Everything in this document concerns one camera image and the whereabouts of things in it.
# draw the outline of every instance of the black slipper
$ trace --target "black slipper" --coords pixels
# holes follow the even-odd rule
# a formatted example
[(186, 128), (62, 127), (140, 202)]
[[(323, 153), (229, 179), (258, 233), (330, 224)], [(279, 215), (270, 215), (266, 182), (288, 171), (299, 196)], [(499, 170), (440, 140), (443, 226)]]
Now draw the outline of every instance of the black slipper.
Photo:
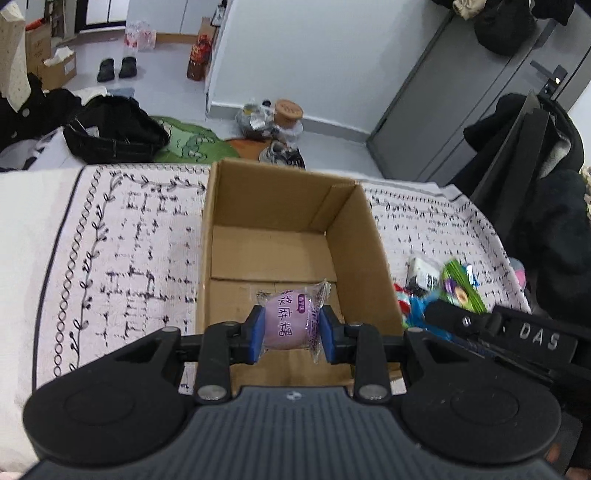
[(97, 82), (108, 82), (115, 78), (115, 61), (113, 59), (104, 59), (100, 63), (99, 74), (96, 76)]
[(129, 79), (138, 74), (138, 66), (135, 57), (125, 57), (121, 60), (121, 70), (119, 71), (120, 79)]

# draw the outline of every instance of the beige garment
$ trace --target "beige garment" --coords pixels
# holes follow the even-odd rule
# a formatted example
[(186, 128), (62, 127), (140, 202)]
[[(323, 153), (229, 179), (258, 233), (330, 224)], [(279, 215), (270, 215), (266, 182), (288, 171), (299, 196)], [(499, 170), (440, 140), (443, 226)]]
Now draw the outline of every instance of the beige garment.
[(0, 11), (0, 91), (15, 112), (31, 94), (25, 58), (25, 18), (14, 1)]
[(453, 0), (453, 9), (464, 20), (477, 16), (486, 4), (486, 0)]

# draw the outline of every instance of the gray door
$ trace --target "gray door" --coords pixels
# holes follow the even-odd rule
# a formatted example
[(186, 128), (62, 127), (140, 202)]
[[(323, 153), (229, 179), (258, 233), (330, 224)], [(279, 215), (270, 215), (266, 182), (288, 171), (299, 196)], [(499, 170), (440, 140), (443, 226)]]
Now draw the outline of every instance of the gray door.
[(509, 59), (478, 44), (471, 22), (454, 18), (368, 140), (384, 177), (448, 183), (475, 154), (464, 127), (491, 113), (506, 93), (540, 91), (547, 79), (531, 60), (551, 72), (562, 65), (565, 85), (591, 48), (590, 32), (591, 18), (577, 5), (566, 27), (538, 20)]

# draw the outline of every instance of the shoe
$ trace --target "shoe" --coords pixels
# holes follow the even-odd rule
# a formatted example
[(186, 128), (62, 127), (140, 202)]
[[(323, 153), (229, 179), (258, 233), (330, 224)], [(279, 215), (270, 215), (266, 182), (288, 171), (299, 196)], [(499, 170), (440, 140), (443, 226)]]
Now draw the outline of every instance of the shoe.
[(285, 144), (277, 140), (261, 152), (259, 162), (306, 169), (300, 150), (298, 148), (286, 147)]
[(115, 61), (104, 59), (99, 66), (99, 73), (96, 76), (97, 82), (108, 82), (115, 79)]
[(120, 79), (130, 79), (138, 74), (138, 65), (135, 57), (125, 57), (121, 60)]

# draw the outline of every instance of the metal screw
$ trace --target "metal screw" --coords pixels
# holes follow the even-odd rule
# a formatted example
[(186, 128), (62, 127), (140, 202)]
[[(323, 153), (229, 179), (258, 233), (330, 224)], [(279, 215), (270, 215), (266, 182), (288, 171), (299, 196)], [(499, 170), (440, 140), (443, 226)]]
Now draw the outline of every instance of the metal screw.
[(387, 395), (388, 390), (382, 385), (364, 385), (359, 389), (359, 396), (365, 400), (381, 400)]
[(197, 395), (202, 400), (220, 400), (226, 396), (226, 389), (219, 385), (204, 385), (197, 390)]

